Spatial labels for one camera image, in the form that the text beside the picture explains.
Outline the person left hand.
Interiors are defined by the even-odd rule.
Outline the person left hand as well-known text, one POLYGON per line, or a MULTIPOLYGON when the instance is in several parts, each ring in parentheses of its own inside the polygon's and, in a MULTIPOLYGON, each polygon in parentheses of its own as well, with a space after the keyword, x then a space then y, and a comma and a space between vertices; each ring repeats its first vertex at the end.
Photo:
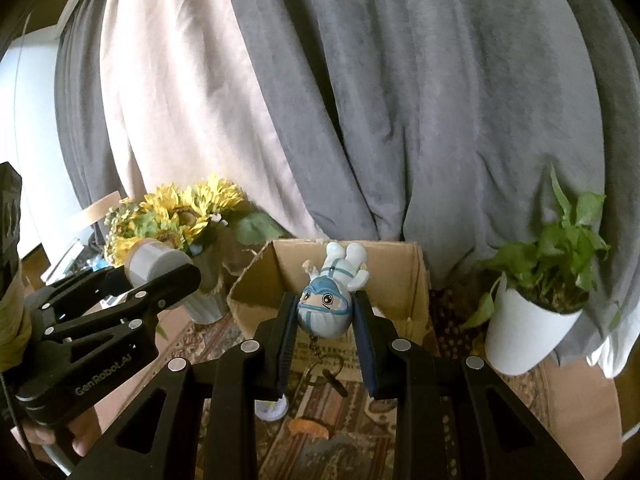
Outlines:
POLYGON ((22 448, 26 448, 26 442, 28 442, 35 458, 49 464, 52 464, 52 460, 44 448, 57 444, 58 437, 72 436, 74 451, 79 456, 85 456, 102 434, 95 408, 89 408, 69 422, 65 430, 41 426, 29 419, 22 422, 22 428, 24 434, 20 434, 20 430, 14 427, 11 430, 13 437, 22 448))

